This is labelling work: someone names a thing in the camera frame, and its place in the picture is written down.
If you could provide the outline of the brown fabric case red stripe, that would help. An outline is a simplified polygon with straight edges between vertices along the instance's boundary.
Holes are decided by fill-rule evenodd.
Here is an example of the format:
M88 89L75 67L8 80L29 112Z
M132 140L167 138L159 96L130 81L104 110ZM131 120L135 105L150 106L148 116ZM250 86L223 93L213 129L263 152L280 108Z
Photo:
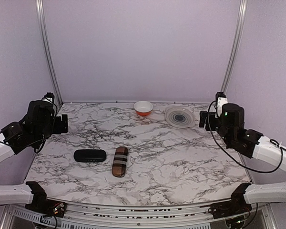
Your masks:
M114 177L124 177L126 174L129 150L127 147L118 147L115 151L112 163L112 175Z

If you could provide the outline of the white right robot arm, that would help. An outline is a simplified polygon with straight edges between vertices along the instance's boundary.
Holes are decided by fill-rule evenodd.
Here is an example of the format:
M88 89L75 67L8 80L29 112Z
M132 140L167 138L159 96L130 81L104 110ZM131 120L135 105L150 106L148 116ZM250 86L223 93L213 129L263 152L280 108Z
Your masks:
M227 149L233 149L247 158L267 162L286 172L286 147L262 133L244 128L245 111L237 104L215 102L215 112L209 110L199 113L200 128L216 131ZM236 214L246 204L286 203L286 182L257 185L240 184L231 194L226 209Z

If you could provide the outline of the aluminium frame post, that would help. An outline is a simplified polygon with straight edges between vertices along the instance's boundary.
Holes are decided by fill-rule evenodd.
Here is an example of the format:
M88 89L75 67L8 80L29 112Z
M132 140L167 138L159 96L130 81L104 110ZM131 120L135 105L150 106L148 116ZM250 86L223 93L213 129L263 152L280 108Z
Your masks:
M59 107L63 105L61 92L59 89L56 72L54 69L54 64L51 56L51 50L50 50L50 43L48 40L48 34L47 34L47 28L46 28L46 20L45 20L45 13L44 13L44 7L43 7L43 1L42 0L36 0L36 8L37 8L37 16L41 31L41 39L43 43L43 49L45 52L45 58L46 63L49 69L50 73L50 79L53 86L54 94L56 96L57 104Z
M243 34L243 30L244 30L247 4L248 4L247 0L240 0L234 38L233 38L233 42L232 42L232 47L231 47L227 67L225 70L224 79L223 79L222 86L221 86L221 91L223 93L227 93L228 86L229 86L229 83L230 83L231 78L232 78L232 72L233 72L235 60L237 57L237 53L238 53L238 50L240 47L242 34Z

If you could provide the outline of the black glasses case beige lining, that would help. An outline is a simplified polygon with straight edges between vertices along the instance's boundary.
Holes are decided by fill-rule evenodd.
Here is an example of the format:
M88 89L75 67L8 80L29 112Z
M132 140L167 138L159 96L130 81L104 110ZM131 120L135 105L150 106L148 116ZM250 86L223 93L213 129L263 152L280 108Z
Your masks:
M80 163L98 163L105 161L107 154L100 149L79 149L74 152L73 157Z

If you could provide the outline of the white plate with blue spiral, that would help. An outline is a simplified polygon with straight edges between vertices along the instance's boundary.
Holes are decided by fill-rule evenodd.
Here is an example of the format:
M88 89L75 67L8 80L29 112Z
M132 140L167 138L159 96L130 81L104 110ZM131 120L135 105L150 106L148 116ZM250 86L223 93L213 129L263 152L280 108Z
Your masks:
M165 110L165 120L168 124L176 128L190 128L195 126L194 114L183 107L171 106Z

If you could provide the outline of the aluminium frame post right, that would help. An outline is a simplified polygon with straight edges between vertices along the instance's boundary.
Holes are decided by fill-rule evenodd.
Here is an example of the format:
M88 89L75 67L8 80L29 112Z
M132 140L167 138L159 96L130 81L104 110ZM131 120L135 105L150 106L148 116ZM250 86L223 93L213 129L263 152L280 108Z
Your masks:
M225 70L224 79L223 79L222 86L221 86L221 91L223 93L227 93L228 86L229 86L229 83L230 83L231 78L232 78L232 72L233 72L235 60L237 57L237 53L238 53L238 50L240 47L242 34L243 34L243 30L244 30L247 4L248 4L247 0L240 0L234 38L233 38L233 42L232 42L232 47L231 47L227 67Z

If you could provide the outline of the aluminium front frame rail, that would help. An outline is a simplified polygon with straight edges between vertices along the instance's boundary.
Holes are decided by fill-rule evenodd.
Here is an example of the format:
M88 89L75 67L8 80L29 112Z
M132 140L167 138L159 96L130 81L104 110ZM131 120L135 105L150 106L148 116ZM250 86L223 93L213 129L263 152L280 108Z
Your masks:
M0 229L276 229L269 204L232 212L229 200L168 206L111 206L65 201L64 215L14 204L4 208Z

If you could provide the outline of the orange bowl with white inside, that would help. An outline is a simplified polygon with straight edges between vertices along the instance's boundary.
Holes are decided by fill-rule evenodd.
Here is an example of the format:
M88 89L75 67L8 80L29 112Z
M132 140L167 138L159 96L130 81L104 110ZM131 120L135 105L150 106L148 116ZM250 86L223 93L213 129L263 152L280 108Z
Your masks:
M138 101L133 105L133 108L139 116L148 116L153 110L153 105L148 101Z

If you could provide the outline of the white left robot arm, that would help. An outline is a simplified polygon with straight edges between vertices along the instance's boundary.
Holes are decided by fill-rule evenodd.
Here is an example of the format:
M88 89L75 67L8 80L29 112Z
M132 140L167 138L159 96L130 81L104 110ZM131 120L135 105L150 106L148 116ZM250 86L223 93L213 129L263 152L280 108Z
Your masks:
M0 163L32 147L39 153L52 135L68 132L68 116L58 116L53 99L31 101L26 115L0 131ZM47 212L51 202L37 182L20 185L0 185L0 205L33 204L40 212Z

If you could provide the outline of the aluminium frame post left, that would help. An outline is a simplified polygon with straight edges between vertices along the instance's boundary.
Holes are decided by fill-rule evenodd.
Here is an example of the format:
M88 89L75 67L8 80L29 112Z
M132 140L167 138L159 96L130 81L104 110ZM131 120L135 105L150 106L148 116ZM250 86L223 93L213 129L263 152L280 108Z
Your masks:
M50 43L48 40L48 34L47 34L47 28L46 28L46 20L45 20L45 13L44 13L44 7L43 7L43 1L42 0L36 0L36 8L37 8L37 16L41 31L41 39L43 43L43 49L45 52L45 58L46 63L49 69L50 73L50 79L53 86L54 94L56 96L57 104L59 107L63 105L61 92L59 89L56 72L54 69L54 64L51 56L51 50L50 50Z

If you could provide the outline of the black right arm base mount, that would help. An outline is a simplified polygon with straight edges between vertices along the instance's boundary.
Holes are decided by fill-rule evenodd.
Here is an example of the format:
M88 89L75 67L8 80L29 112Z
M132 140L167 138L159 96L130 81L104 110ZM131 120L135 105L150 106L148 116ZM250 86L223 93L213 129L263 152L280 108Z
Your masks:
M211 204L208 212L213 215L214 219L229 217L241 213L246 213L252 210L251 204L245 201L245 190L251 183L240 184L231 194L229 201Z

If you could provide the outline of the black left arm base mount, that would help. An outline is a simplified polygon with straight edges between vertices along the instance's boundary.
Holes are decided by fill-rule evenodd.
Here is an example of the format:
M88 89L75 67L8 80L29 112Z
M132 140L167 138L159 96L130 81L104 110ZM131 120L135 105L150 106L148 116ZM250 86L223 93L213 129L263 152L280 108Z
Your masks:
M30 187L33 194L31 203L25 205L26 209L46 216L64 217L65 202L48 199L45 190L35 181L28 181L25 184Z

